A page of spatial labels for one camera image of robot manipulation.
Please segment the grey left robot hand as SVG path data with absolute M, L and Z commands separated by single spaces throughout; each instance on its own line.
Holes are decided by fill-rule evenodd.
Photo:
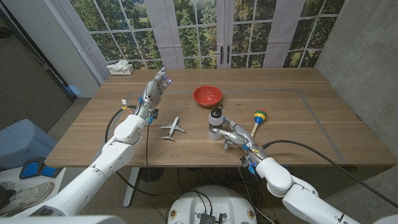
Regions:
M 171 79 L 167 78 L 166 69 L 162 67 L 155 77 L 148 82 L 143 94 L 142 101 L 135 109 L 134 114 L 147 119 L 154 114 L 156 106 L 160 103 L 161 97 L 171 83 Z

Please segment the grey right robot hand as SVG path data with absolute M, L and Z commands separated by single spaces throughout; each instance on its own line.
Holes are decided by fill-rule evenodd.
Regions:
M 241 158 L 243 167 L 248 167 L 249 165 L 257 167 L 259 163 L 269 157 L 264 150 L 255 143 L 253 137 L 244 127 L 235 123 L 228 117 L 223 118 L 223 124 L 228 125 L 231 131 L 226 131 L 212 125 L 210 125 L 209 130 L 211 133 L 224 136 L 226 147 L 228 147 L 228 144 L 235 144 L 246 152 L 247 156 Z

